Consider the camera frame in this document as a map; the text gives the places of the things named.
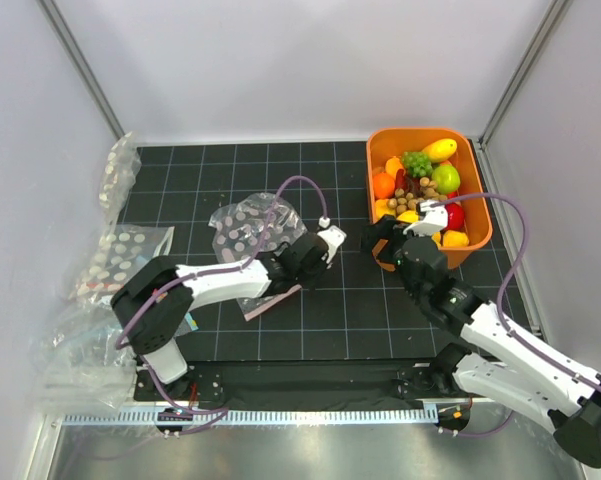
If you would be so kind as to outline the pink dotted zip bag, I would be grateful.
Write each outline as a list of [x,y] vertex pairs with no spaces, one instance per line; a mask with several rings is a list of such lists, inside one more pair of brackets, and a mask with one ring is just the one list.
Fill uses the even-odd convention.
[[[215,229],[212,248],[219,263],[245,261],[255,251],[273,199],[272,193],[251,194],[241,202],[217,209],[211,215],[209,226]],[[306,232],[307,228],[294,207],[279,199],[273,209],[262,251],[274,250],[284,242],[293,244]],[[295,285],[288,292],[276,296],[239,298],[237,302],[245,320],[250,321],[299,290],[300,286]]]

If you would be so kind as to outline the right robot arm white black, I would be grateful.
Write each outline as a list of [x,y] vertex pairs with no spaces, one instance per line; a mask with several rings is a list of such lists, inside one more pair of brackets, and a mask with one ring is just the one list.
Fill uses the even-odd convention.
[[601,373],[531,334],[453,277],[445,255],[416,227],[385,216],[364,227],[360,248],[390,263],[436,327],[455,337],[430,367],[433,389],[488,397],[552,434],[572,458],[601,468]]

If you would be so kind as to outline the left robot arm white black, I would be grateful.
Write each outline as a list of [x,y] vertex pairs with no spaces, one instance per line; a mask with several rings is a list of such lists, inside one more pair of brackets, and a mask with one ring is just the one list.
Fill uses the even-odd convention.
[[131,347],[157,377],[170,400],[192,386],[175,334],[190,311],[236,299],[283,297],[314,283],[332,264],[346,236],[333,229],[305,233],[291,245],[243,260],[207,266],[179,265],[169,256],[150,260],[111,299],[122,331],[120,348]]

